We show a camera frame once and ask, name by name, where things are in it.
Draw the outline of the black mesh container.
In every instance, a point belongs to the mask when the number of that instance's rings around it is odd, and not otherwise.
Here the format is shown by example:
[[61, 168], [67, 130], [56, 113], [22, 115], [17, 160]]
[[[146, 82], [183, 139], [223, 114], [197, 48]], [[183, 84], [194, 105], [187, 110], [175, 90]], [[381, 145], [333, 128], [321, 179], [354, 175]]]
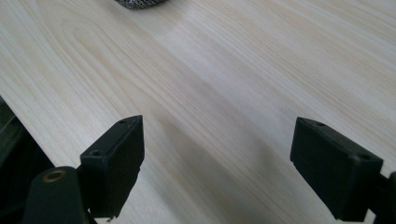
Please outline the black mesh container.
[[144, 9], [156, 6], [164, 0], [115, 0], [118, 4], [129, 9]]

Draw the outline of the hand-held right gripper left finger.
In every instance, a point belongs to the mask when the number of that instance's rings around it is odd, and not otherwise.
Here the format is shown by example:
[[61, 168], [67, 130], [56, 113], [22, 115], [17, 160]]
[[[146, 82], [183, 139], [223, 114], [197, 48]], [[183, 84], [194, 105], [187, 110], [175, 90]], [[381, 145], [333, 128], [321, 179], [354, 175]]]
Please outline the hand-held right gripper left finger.
[[117, 121], [80, 155], [82, 194], [93, 217], [120, 215], [144, 158], [141, 115]]

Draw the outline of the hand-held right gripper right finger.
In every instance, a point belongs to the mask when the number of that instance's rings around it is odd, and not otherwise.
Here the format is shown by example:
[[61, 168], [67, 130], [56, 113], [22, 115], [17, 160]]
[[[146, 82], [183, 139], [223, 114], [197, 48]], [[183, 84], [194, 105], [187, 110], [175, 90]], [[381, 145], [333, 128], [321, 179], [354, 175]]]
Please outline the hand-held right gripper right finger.
[[335, 218], [365, 219], [382, 159], [321, 122], [298, 118], [290, 160]]

